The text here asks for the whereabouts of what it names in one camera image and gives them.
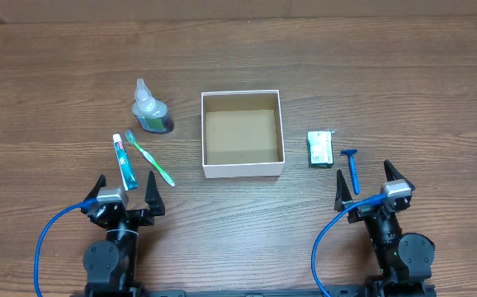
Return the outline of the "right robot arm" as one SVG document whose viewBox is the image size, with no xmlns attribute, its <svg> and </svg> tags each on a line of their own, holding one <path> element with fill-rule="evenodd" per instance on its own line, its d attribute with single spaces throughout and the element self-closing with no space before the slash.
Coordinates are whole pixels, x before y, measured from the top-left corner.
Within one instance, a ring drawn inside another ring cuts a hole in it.
<svg viewBox="0 0 477 297">
<path fill-rule="evenodd" d="M 378 205 L 354 205 L 341 171 L 337 171 L 334 209 L 346 211 L 347 221 L 364 222 L 374 249 L 380 274 L 368 276 L 364 284 L 349 291 L 356 296 L 435 296 L 425 280 L 432 276 L 435 244 L 420 233 L 402 231 L 396 215 L 410 206 L 415 185 L 406 179 L 389 160 L 384 161 L 385 182 L 380 193 L 385 198 Z"/>
</svg>

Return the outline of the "clear soap pump bottle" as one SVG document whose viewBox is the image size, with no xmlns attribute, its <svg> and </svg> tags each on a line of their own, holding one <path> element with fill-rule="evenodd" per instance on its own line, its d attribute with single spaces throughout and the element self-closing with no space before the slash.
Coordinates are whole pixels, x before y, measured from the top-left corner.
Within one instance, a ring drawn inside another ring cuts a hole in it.
<svg viewBox="0 0 477 297">
<path fill-rule="evenodd" d="M 167 134 L 174 129 L 167 105 L 152 95 L 142 78 L 136 80 L 132 113 L 142 128 L 150 133 Z"/>
</svg>

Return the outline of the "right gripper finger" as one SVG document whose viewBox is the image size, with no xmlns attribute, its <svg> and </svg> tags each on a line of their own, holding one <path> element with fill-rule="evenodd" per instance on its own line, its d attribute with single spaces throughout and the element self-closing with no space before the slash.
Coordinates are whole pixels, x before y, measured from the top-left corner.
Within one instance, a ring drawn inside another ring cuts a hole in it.
<svg viewBox="0 0 477 297">
<path fill-rule="evenodd" d="M 415 190 L 415 185 L 407 177 L 401 174 L 389 159 L 384 161 L 384 170 L 388 182 L 404 180 L 412 191 Z"/>
<path fill-rule="evenodd" d="M 353 199 L 341 169 L 337 170 L 336 177 L 337 177 L 337 180 L 336 180 L 336 195 L 335 195 L 335 201 L 334 201 L 334 209 L 337 212 L 342 212 L 353 203 Z"/>
</svg>

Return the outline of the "green soap packet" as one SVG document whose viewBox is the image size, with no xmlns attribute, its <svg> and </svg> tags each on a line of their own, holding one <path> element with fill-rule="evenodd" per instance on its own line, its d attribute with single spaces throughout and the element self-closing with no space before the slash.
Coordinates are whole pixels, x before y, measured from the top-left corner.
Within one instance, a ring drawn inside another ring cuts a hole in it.
<svg viewBox="0 0 477 297">
<path fill-rule="evenodd" d="M 309 152 L 310 167 L 327 167 L 334 165 L 332 138 L 335 131 L 318 130 L 309 131 L 307 134 L 307 146 Z"/>
</svg>

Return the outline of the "green toothbrush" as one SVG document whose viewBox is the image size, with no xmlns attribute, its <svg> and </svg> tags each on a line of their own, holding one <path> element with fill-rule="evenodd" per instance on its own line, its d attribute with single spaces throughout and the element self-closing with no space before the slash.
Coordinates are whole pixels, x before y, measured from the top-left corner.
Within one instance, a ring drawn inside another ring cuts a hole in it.
<svg viewBox="0 0 477 297">
<path fill-rule="evenodd" d="M 176 185 L 175 181 L 171 178 L 171 176 L 165 170 L 162 169 L 162 167 L 157 163 L 157 161 L 153 158 L 153 156 L 139 145 L 135 137 L 135 134 L 131 130 L 127 130 L 125 132 L 125 137 L 127 138 L 127 141 L 129 142 L 129 144 L 136 147 L 136 149 L 144 156 L 144 158 L 158 170 L 163 180 L 169 186 L 175 187 Z"/>
</svg>

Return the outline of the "blue disposable razor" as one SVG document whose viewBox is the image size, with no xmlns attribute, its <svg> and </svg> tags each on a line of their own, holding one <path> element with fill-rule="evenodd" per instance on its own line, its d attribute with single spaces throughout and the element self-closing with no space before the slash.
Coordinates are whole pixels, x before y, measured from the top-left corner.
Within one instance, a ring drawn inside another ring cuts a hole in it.
<svg viewBox="0 0 477 297">
<path fill-rule="evenodd" d="M 340 152 L 341 155 L 347 156 L 348 159 L 348 165 L 351 173 L 351 179 L 352 179 L 352 188 L 353 191 L 356 195 L 359 195 L 361 193 L 360 186 L 359 186 L 359 178 L 357 175 L 357 167 L 355 163 L 355 158 L 354 156 L 357 154 L 356 149 L 344 149 Z"/>
</svg>

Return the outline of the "teal toothpaste tube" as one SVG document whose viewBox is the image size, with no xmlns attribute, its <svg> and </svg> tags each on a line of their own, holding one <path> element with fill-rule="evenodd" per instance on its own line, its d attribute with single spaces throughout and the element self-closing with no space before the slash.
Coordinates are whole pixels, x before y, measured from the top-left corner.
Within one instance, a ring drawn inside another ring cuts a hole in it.
<svg viewBox="0 0 477 297">
<path fill-rule="evenodd" d="M 117 162 L 120 168 L 120 174 L 123 181 L 123 187 L 126 191 L 134 190 L 139 187 L 134 170 L 125 151 L 120 134 L 112 135 L 113 146 L 116 152 Z"/>
</svg>

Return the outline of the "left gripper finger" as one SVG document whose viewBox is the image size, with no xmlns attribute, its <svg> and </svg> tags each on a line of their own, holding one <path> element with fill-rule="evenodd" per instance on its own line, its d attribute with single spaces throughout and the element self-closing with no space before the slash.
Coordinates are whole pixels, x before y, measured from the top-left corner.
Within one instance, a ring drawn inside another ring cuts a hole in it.
<svg viewBox="0 0 477 297">
<path fill-rule="evenodd" d="M 95 186 L 91 189 L 88 195 L 83 200 L 83 205 L 80 207 L 80 211 L 83 214 L 87 214 L 91 208 L 98 206 L 97 196 L 99 191 L 106 186 L 106 177 L 101 174 L 97 179 Z"/>
<path fill-rule="evenodd" d="M 144 201 L 148 204 L 152 216 L 165 215 L 165 205 L 159 194 L 153 171 L 149 172 Z"/>
</svg>

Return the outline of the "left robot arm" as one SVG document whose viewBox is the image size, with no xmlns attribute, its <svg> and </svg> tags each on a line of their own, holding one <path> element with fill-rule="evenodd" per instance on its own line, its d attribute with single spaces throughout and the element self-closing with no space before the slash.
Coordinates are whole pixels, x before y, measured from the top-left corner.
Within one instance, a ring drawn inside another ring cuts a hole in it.
<svg viewBox="0 0 477 297">
<path fill-rule="evenodd" d="M 92 243 L 83 255 L 87 272 L 86 296 L 149 296 L 143 283 L 136 280 L 139 228 L 154 225 L 165 215 L 155 175 L 149 173 L 145 208 L 130 210 L 123 186 L 109 187 L 101 175 L 84 199 L 81 208 L 90 222 L 106 230 L 106 238 Z"/>
</svg>

